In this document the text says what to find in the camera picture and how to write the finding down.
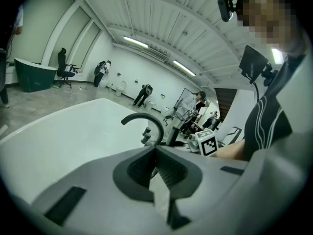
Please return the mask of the ceiling tube light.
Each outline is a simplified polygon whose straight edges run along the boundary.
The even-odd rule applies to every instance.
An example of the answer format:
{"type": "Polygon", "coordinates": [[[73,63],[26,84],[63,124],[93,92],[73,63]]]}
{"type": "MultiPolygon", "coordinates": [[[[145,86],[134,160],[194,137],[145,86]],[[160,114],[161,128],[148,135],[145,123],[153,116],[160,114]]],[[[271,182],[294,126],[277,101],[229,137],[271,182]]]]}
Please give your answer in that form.
{"type": "Polygon", "coordinates": [[[188,73],[190,76],[196,76],[196,74],[191,71],[190,69],[188,69],[186,66],[184,66],[183,64],[181,64],[180,62],[178,62],[177,60],[174,60],[173,63],[178,66],[180,69],[182,69],[183,71],[185,71],[186,73],[188,73]]]}
{"type": "Polygon", "coordinates": [[[146,43],[141,42],[141,41],[136,40],[136,39],[133,39],[133,38],[130,38],[128,36],[123,36],[123,38],[124,38],[124,40],[126,40],[128,42],[131,42],[133,44],[139,45],[139,46],[141,46],[143,48],[148,48],[149,47],[146,43]]]}

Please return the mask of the white bathtub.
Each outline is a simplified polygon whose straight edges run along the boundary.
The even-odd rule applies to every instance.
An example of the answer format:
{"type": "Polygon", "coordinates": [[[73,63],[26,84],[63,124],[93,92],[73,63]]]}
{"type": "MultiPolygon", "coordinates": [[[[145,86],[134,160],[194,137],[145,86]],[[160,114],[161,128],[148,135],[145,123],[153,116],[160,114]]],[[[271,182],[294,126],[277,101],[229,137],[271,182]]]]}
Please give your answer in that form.
{"type": "Polygon", "coordinates": [[[77,104],[37,119],[0,140],[0,177],[8,191],[32,203],[77,167],[142,146],[149,120],[123,125],[133,110],[108,99],[77,104]]]}

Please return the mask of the ceiling air conditioner unit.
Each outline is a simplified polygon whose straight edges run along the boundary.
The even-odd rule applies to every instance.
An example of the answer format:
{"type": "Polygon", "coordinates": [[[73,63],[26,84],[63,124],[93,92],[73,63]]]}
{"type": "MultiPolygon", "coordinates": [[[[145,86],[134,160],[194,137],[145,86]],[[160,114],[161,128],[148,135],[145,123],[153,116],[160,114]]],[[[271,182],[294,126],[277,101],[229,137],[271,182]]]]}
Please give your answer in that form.
{"type": "Polygon", "coordinates": [[[167,55],[163,54],[162,52],[160,51],[157,51],[153,48],[146,48],[145,51],[152,57],[162,61],[162,62],[166,62],[168,60],[168,57],[167,55]]]}

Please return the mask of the person's black printed t-shirt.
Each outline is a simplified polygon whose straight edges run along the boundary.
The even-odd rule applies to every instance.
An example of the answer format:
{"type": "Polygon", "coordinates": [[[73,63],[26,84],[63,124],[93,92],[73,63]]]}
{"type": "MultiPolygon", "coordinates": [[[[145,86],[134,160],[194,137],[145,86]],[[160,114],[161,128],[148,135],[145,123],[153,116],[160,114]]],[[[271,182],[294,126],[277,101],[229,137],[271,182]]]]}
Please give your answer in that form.
{"type": "Polygon", "coordinates": [[[255,151],[267,149],[275,141],[292,133],[291,125],[276,96],[291,79],[304,58],[305,55],[297,58],[287,56],[266,92],[252,109],[245,124],[245,144],[242,153],[244,161],[249,161],[255,151]]]}

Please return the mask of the dark curved faucet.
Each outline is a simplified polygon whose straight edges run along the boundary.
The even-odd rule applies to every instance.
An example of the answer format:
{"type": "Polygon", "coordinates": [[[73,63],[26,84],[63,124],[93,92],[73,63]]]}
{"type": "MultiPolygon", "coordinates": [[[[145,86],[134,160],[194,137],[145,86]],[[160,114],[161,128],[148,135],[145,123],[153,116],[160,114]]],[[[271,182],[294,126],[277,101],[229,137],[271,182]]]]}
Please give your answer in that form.
{"type": "Polygon", "coordinates": [[[163,137],[164,137],[164,128],[162,126],[162,123],[156,117],[154,117],[153,115],[148,114],[148,113],[133,113],[133,114],[130,114],[130,115],[124,117],[121,120],[121,124],[126,125],[128,122],[135,120],[135,119],[146,119],[146,120],[149,120],[152,123],[154,123],[158,129],[158,137],[157,137],[154,145],[155,146],[159,145],[162,142],[163,137]]]}

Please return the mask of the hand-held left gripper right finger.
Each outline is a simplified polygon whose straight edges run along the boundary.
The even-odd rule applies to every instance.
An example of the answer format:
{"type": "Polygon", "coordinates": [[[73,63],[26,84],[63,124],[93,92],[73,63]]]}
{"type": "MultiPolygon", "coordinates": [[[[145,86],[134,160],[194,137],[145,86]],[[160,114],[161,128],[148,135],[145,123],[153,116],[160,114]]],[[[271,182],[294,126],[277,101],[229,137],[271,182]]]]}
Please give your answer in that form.
{"type": "Polygon", "coordinates": [[[169,189],[167,224],[178,229],[191,220],[180,214],[176,201],[193,195],[202,182],[202,171],[196,164],[161,146],[156,147],[156,168],[169,189]]]}

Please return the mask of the person's right forearm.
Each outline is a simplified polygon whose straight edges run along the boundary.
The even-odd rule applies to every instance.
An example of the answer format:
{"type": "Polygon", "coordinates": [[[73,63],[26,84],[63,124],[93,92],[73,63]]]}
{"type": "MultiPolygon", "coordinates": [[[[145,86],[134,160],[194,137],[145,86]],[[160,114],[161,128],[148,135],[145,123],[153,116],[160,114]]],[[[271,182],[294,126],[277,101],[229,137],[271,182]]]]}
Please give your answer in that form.
{"type": "Polygon", "coordinates": [[[236,143],[219,148],[211,157],[230,160],[243,160],[244,146],[245,140],[242,139],[236,143]]]}

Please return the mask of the whiteboard on black stand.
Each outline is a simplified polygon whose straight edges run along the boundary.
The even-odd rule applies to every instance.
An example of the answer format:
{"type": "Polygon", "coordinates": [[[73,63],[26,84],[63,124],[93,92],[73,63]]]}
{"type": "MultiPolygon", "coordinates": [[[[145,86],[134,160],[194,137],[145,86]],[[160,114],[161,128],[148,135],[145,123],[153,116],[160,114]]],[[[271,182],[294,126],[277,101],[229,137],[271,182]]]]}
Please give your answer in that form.
{"type": "Polygon", "coordinates": [[[188,90],[187,88],[184,88],[178,99],[178,104],[180,104],[182,100],[184,100],[187,96],[189,96],[192,93],[193,93],[192,91],[188,90]]]}

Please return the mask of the dark green bathtub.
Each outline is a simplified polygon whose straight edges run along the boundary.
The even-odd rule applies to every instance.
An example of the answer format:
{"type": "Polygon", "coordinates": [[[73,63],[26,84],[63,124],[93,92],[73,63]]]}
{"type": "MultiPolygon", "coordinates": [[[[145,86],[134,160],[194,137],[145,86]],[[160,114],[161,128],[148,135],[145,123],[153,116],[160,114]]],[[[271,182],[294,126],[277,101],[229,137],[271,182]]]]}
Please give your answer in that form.
{"type": "Polygon", "coordinates": [[[22,91],[32,93],[50,89],[53,85],[56,68],[28,62],[20,58],[15,58],[14,63],[22,91]]]}

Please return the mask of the black mounted monitor screen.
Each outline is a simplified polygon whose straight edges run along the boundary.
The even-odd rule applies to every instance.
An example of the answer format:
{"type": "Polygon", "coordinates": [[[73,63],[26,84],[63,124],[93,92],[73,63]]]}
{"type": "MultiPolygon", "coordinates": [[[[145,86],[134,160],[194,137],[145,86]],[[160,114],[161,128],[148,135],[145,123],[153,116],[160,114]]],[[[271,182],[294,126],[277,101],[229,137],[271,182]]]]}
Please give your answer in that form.
{"type": "Polygon", "coordinates": [[[246,45],[239,68],[251,80],[251,82],[254,82],[267,63],[268,59],[265,56],[251,46],[246,45]]]}

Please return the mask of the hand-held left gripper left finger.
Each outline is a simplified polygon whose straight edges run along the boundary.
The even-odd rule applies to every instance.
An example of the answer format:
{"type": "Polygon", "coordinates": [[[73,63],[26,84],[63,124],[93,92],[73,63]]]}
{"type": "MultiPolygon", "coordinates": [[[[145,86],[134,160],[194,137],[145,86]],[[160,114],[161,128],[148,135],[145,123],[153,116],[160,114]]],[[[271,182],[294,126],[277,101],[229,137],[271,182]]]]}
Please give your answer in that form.
{"type": "Polygon", "coordinates": [[[121,161],[113,170],[116,187],[132,200],[154,202],[149,190],[150,179],[156,167],[155,147],[145,146],[119,154],[121,161]]]}

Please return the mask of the black office chair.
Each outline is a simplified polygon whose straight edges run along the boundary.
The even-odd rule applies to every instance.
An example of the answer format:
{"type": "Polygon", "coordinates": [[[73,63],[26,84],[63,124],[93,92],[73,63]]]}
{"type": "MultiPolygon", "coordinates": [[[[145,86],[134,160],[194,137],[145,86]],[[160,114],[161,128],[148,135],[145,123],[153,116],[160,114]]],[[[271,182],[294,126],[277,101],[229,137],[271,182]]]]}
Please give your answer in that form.
{"type": "Polygon", "coordinates": [[[62,87],[66,84],[69,85],[70,88],[72,88],[71,82],[68,79],[75,76],[75,65],[66,63],[66,52],[66,49],[62,47],[60,52],[58,53],[57,76],[62,79],[59,87],[62,87]]]}

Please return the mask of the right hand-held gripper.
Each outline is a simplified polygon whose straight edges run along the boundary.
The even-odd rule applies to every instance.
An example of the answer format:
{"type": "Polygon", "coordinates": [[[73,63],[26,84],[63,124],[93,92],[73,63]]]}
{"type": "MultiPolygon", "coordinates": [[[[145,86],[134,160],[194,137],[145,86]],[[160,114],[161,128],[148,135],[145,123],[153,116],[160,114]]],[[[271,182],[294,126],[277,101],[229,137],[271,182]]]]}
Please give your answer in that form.
{"type": "Polygon", "coordinates": [[[192,153],[202,156],[212,156],[218,150],[215,133],[210,129],[190,134],[187,143],[192,153]]]}

